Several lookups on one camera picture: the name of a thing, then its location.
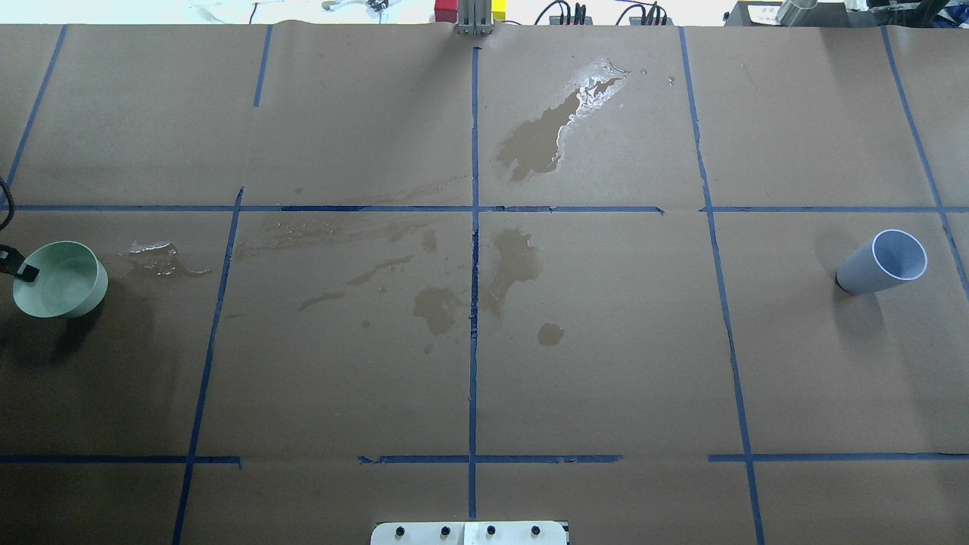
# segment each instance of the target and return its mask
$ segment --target plastic cup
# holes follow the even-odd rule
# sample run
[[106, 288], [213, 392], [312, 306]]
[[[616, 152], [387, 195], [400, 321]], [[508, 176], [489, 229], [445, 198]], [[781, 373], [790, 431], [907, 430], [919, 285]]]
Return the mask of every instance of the plastic cup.
[[37, 318], [77, 318], [94, 309], [108, 291], [108, 273], [80, 242], [52, 242], [25, 262], [40, 269], [33, 282], [14, 280], [14, 302]]
[[850, 294], [874, 293], [911, 282], [927, 268], [928, 256], [918, 239], [886, 229], [848, 258], [835, 281]]

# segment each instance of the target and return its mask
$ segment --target blue tape line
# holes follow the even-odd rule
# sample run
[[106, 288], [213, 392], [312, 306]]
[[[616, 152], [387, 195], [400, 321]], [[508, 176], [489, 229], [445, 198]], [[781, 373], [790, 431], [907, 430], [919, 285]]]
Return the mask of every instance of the blue tape line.
[[357, 456], [360, 465], [379, 465], [379, 464], [467, 464], [468, 457], [463, 455], [455, 456], [381, 456], [377, 460], [371, 460], [365, 456]]
[[468, 384], [468, 520], [478, 520], [478, 263], [481, 254], [478, 168], [478, 54], [471, 50], [471, 349]]
[[256, 81], [256, 98], [252, 101], [253, 108], [259, 107], [263, 98], [263, 80], [266, 78], [266, 63], [269, 60], [269, 42], [272, 41], [272, 25], [266, 27], [266, 41], [263, 42], [263, 61], [259, 65], [259, 79]]
[[744, 463], [747, 468], [747, 488], [750, 493], [750, 510], [754, 517], [754, 531], [757, 534], [758, 545], [764, 545], [764, 525], [761, 521], [761, 501], [757, 493], [757, 478], [754, 475], [754, 459], [750, 448], [750, 434], [747, 431], [747, 412], [743, 403], [743, 390], [740, 387], [740, 368], [736, 360], [734, 345], [734, 327], [730, 317], [730, 306], [727, 303], [727, 285], [724, 281], [723, 267], [720, 260], [720, 247], [717, 245], [717, 227], [713, 215], [713, 199], [710, 196], [710, 184], [700, 152], [700, 120], [697, 116], [697, 100], [693, 89], [693, 77], [690, 71], [690, 55], [686, 45], [686, 32], [679, 27], [679, 42], [683, 53], [683, 72], [686, 79], [686, 91], [690, 101], [690, 116], [693, 118], [693, 137], [697, 147], [697, 164], [703, 179], [703, 201], [706, 204], [706, 223], [710, 231], [710, 246], [713, 248], [713, 266], [717, 274], [717, 287], [720, 290], [720, 308], [723, 311], [724, 325], [727, 327], [727, 340], [730, 343], [730, 363], [734, 371], [734, 396], [736, 399], [736, 414], [740, 425], [740, 439], [743, 444]]
[[295, 205], [278, 207], [284, 212], [470, 212], [474, 207], [446, 206], [369, 206], [369, 205]]
[[935, 213], [932, 207], [712, 207], [714, 212], [851, 212], [851, 213]]
[[659, 212], [666, 211], [658, 207], [484, 207], [485, 212]]
[[[16, 168], [20, 165], [20, 157], [23, 155], [23, 149], [27, 146], [27, 138], [30, 136], [30, 130], [34, 127], [34, 120], [37, 118], [37, 111], [41, 108], [41, 101], [44, 100], [44, 93], [47, 91], [47, 84], [50, 83], [50, 75], [54, 72], [54, 65], [57, 64], [57, 55], [60, 54], [61, 46], [64, 45], [64, 37], [67, 36], [67, 25], [61, 25], [60, 36], [57, 37], [57, 44], [54, 46], [53, 53], [50, 54], [50, 61], [47, 63], [47, 71], [44, 72], [44, 79], [41, 81], [41, 88], [37, 90], [37, 98], [34, 99], [34, 107], [30, 110], [30, 115], [27, 117], [27, 125], [23, 128], [23, 134], [20, 136], [20, 144], [16, 147], [16, 153], [14, 154], [14, 162], [11, 163], [10, 172], [7, 174], [7, 185], [14, 185], [14, 178], [16, 177]], [[0, 200], [6, 203], [7, 197], [0, 197]]]
[[889, 57], [891, 76], [895, 79], [895, 87], [898, 89], [898, 98], [902, 102], [905, 119], [908, 120], [909, 130], [912, 131], [912, 138], [915, 140], [915, 148], [919, 152], [919, 160], [922, 161], [922, 169], [925, 171], [928, 187], [932, 190], [932, 199], [935, 200], [935, 207], [939, 212], [939, 219], [942, 221], [942, 229], [945, 231], [946, 240], [949, 242], [949, 250], [953, 253], [955, 269], [959, 274], [959, 280], [962, 282], [962, 292], [966, 299], [969, 299], [969, 278], [966, 277], [965, 268], [962, 266], [962, 257], [959, 255], [959, 249], [955, 245], [953, 230], [949, 226], [949, 218], [946, 217], [945, 209], [942, 206], [942, 197], [939, 195], [939, 188], [935, 184], [935, 176], [932, 175], [932, 169], [928, 166], [928, 157], [925, 156], [922, 137], [919, 136], [919, 128], [916, 127], [915, 118], [912, 116], [912, 110], [909, 108], [908, 98], [905, 96], [905, 87], [902, 86], [902, 80], [898, 76], [898, 67], [895, 66], [895, 55], [891, 51], [891, 39], [889, 38], [889, 28], [887, 26], [882, 27], [882, 41], [885, 42], [885, 53]]
[[[361, 465], [424, 465], [424, 464], [468, 464], [469, 456], [381, 456], [372, 460], [357, 456]], [[477, 464], [615, 464], [622, 460], [617, 454], [579, 454], [565, 456], [543, 455], [476, 455]]]
[[229, 206], [206, 205], [17, 205], [16, 207], [18, 212], [231, 212], [234, 209], [235, 207]]
[[188, 447], [185, 475], [182, 478], [181, 497], [178, 499], [178, 514], [175, 517], [172, 545], [178, 545], [181, 541], [182, 525], [185, 523], [185, 507], [188, 504], [189, 488], [192, 486], [192, 469], [195, 464], [196, 449], [199, 446], [199, 430], [202, 428], [205, 395], [208, 392], [208, 379], [212, 372], [212, 359], [215, 356], [215, 334], [219, 330], [219, 320], [222, 317], [222, 303], [226, 297], [226, 284], [229, 283], [229, 267], [232, 265], [235, 232], [238, 230], [239, 212], [242, 207], [242, 194], [244, 192], [245, 188], [240, 188], [238, 194], [235, 196], [235, 210], [233, 211], [232, 224], [229, 227], [229, 241], [226, 243], [226, 255], [222, 262], [222, 278], [219, 280], [219, 294], [215, 299], [215, 310], [212, 313], [212, 329], [208, 334], [208, 349], [205, 352], [205, 366], [202, 371], [202, 383], [199, 386], [199, 400], [195, 407], [195, 422], [192, 424], [192, 438]]
[[[745, 461], [739, 454], [714, 454], [713, 464], [738, 464]], [[969, 462], [969, 454], [942, 452], [852, 452], [816, 454], [755, 454], [754, 462]]]
[[[37, 456], [11, 455], [0, 456], [0, 464], [185, 464], [184, 456]], [[196, 464], [227, 464], [242, 467], [242, 458], [238, 456], [206, 456], [198, 458]]]
[[617, 454], [478, 456], [480, 464], [615, 464], [620, 460], [622, 460], [622, 456]]

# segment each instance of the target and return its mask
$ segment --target yellow block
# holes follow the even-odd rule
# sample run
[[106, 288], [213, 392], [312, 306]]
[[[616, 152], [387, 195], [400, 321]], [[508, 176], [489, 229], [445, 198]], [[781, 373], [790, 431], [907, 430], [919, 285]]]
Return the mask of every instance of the yellow block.
[[505, 12], [508, 9], [508, 0], [491, 0], [491, 14], [494, 20], [505, 20]]

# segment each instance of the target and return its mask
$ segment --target black clip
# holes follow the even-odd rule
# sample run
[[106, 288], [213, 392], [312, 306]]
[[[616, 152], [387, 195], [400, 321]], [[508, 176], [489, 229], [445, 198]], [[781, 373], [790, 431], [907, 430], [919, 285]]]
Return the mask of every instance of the black clip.
[[24, 282], [33, 282], [37, 279], [40, 272], [36, 267], [31, 267], [23, 262], [23, 255], [15, 249], [0, 244], [0, 273], [10, 274], [14, 278], [19, 278]]

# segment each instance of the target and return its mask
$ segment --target electrical wires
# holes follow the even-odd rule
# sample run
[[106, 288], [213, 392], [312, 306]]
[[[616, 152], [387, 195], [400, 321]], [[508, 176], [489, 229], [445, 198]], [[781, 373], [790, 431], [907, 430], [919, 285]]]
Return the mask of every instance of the electrical wires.
[[572, 21], [572, 6], [569, 6], [569, 3], [566, 2], [565, 0], [555, 0], [551, 4], [548, 4], [546, 6], [546, 8], [542, 10], [542, 12], [539, 14], [539, 16], [535, 17], [535, 24], [538, 24], [538, 23], [542, 22], [542, 17], [555, 4], [558, 4], [558, 6], [559, 6], [558, 7], [559, 13], [561, 13], [561, 11], [562, 11], [562, 6], [565, 6], [565, 14], [563, 15], [564, 18], [562, 19], [564, 22], [562, 24], [569, 24], [569, 22]]
[[0, 231], [2, 231], [4, 227], [10, 224], [10, 220], [14, 219], [14, 196], [10, 194], [10, 188], [7, 187], [7, 182], [2, 177], [0, 177], [0, 188], [3, 189], [4, 196], [7, 197], [7, 217], [0, 222]]
[[[619, 2], [629, 2], [630, 0], [617, 0]], [[659, 4], [653, 2], [652, 4], [646, 4], [642, 2], [631, 2], [632, 6], [626, 8], [622, 15], [615, 21], [615, 26], [619, 26], [622, 22], [622, 18], [636, 8], [640, 9], [642, 16], [640, 17], [640, 26], [662, 26], [667, 23], [667, 13], [666, 10], [660, 7]], [[649, 6], [649, 12], [646, 11], [646, 6]]]

